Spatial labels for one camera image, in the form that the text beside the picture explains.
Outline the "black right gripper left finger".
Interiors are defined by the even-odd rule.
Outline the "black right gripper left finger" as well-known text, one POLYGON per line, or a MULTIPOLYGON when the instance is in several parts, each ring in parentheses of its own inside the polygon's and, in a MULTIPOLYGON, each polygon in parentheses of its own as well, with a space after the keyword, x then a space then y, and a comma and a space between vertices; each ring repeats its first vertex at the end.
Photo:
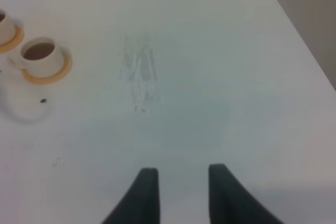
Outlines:
POLYGON ((159 223, 159 172, 139 171, 131 187, 103 223, 159 223))

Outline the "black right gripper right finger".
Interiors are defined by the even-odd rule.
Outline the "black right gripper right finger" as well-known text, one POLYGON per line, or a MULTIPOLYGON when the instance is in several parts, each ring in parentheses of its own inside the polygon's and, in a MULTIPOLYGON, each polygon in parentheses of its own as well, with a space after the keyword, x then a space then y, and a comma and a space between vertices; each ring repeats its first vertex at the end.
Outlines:
POLYGON ((282 223, 224 164, 209 166, 208 188, 210 223, 282 223))

